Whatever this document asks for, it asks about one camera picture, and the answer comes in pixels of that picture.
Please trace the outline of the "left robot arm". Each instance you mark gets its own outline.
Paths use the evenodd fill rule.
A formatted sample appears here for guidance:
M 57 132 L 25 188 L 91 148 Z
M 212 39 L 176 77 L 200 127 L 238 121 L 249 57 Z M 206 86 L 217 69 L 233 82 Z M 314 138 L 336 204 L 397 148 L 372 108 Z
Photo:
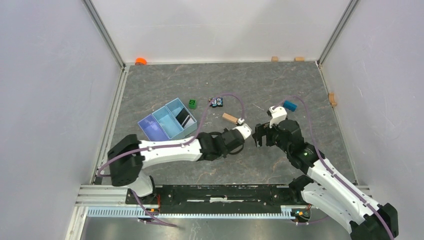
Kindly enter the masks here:
M 165 163 L 187 161 L 214 161 L 235 154 L 235 149 L 244 145 L 252 130 L 247 125 L 236 126 L 224 132 L 201 132 L 196 138 L 180 140 L 138 140 L 129 134 L 112 147 L 108 153 L 108 168 L 114 187 L 127 187 L 137 194 L 145 204 L 157 198 L 150 176 L 143 169 Z

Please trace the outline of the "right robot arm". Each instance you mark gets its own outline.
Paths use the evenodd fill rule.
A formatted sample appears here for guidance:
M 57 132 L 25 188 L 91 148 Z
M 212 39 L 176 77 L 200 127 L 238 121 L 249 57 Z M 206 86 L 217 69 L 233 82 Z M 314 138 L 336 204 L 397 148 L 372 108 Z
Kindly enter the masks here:
M 347 180 L 314 145 L 305 141 L 297 121 L 277 125 L 257 124 L 252 135 L 258 147 L 286 153 L 303 175 L 289 184 L 289 199 L 311 204 L 338 222 L 352 240 L 393 240 L 399 235 L 398 211 L 390 203 L 378 203 Z

